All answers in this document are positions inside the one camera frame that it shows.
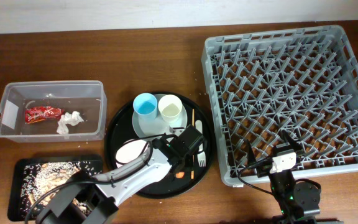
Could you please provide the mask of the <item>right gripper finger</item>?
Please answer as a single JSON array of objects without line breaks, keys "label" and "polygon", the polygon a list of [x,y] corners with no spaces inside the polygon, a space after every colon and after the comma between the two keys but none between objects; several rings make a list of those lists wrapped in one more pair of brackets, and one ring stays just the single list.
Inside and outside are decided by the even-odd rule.
[{"label": "right gripper finger", "polygon": [[248,148],[247,164],[252,165],[252,164],[254,164],[256,162],[255,155],[254,155],[254,152],[252,150],[252,145],[249,142],[249,140],[247,140],[246,143],[247,143],[247,148]]},{"label": "right gripper finger", "polygon": [[291,138],[290,135],[285,130],[282,130],[282,137],[286,143],[289,143],[289,146],[295,152],[300,152],[302,150],[302,147],[293,138]]}]

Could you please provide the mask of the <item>orange carrot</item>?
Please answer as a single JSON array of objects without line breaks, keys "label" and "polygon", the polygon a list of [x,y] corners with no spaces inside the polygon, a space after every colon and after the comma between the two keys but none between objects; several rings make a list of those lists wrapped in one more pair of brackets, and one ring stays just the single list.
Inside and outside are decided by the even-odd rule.
[{"label": "orange carrot", "polygon": [[184,172],[178,172],[178,173],[175,174],[175,177],[176,177],[177,179],[182,179],[182,178],[184,178],[184,176],[185,176],[185,173],[184,173]]}]

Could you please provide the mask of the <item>pink bowl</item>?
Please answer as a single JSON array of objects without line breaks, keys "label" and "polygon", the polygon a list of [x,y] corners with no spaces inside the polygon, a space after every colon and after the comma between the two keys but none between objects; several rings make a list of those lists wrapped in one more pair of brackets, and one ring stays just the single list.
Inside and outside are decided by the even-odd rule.
[{"label": "pink bowl", "polygon": [[148,148],[147,142],[143,139],[135,141],[127,141],[125,145],[121,146],[115,155],[115,163],[117,168],[120,168],[124,164],[133,161],[144,153]]}]

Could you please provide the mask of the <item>light blue plastic cup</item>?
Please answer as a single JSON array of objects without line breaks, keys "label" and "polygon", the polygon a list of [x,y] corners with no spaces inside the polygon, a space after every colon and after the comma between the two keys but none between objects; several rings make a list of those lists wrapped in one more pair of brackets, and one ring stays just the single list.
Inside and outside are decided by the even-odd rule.
[{"label": "light blue plastic cup", "polygon": [[133,109],[140,119],[154,120],[157,117],[158,101],[151,93],[141,93],[133,101]]}]

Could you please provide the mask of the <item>white paper napkin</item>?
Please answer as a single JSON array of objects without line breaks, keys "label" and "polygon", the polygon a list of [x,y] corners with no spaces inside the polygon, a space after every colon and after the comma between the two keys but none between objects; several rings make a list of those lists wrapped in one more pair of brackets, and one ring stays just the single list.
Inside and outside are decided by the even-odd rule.
[{"label": "white paper napkin", "polygon": [[67,125],[76,126],[79,123],[82,123],[84,120],[80,116],[80,113],[78,111],[74,111],[72,113],[65,113],[60,117],[60,120],[58,121],[58,128],[57,133],[58,134],[68,134],[69,129]]}]

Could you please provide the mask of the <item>food scraps and rice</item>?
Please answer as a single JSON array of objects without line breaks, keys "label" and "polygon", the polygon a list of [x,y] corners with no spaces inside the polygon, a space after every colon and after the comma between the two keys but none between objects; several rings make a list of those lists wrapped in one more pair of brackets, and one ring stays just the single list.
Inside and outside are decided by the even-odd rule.
[{"label": "food scraps and rice", "polygon": [[45,162],[26,165],[20,189],[19,216],[24,218],[31,206],[49,190],[64,184],[72,175],[84,171],[93,176],[103,171],[103,163],[93,161]]}]

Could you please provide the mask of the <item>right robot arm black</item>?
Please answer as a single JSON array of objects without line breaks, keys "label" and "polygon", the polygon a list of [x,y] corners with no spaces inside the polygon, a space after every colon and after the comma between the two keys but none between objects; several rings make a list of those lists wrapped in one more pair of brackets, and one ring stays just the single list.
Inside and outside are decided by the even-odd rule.
[{"label": "right robot arm black", "polygon": [[270,191],[278,202],[281,215],[273,217],[274,223],[316,223],[321,185],[310,179],[295,179],[292,169],[300,163],[304,152],[286,131],[280,133],[284,143],[273,147],[272,155],[257,160],[250,142],[247,142],[247,165],[242,169],[255,170],[257,177],[267,176]]}]

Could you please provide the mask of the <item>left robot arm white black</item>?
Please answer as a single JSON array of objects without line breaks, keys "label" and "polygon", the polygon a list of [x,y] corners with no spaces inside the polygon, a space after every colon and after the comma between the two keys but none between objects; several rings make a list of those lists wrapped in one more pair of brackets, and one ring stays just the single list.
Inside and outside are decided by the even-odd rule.
[{"label": "left robot arm white black", "polygon": [[192,125],[179,135],[163,133],[144,137],[143,141],[140,155],[127,164],[94,176],[77,172],[64,184],[43,194],[33,208],[49,195],[54,197],[35,222],[111,223],[122,202],[169,173],[182,171],[187,159],[199,154],[199,147],[208,143]]}]

